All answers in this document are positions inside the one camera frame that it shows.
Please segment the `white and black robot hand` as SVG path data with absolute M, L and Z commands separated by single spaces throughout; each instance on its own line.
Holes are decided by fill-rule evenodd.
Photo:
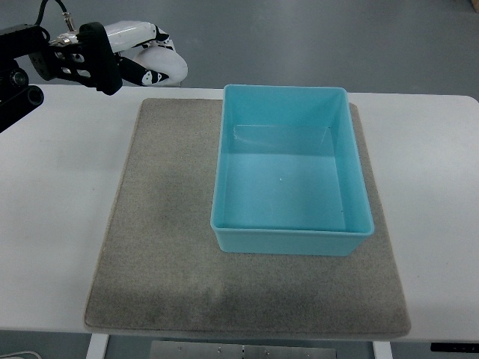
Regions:
M 141 50 L 163 46 L 177 52 L 170 35 L 158 26 L 132 20 L 111 25 L 89 22 L 58 35 L 49 45 L 62 78 L 107 94 L 115 93 L 124 81 L 150 87 L 140 84 L 146 70 L 133 61 Z

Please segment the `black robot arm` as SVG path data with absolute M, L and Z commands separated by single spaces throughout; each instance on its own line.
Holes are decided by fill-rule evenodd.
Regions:
M 63 79 L 94 88 L 106 95 L 123 85 L 115 55 L 103 25 L 89 22 L 74 28 L 70 12 L 62 1 L 57 4 L 70 30 L 55 40 L 41 26 L 46 1 L 40 3 L 33 25 L 20 24 L 1 31 L 1 131 L 42 105 L 43 91 L 29 83 L 18 58 L 28 56 L 39 76 Z

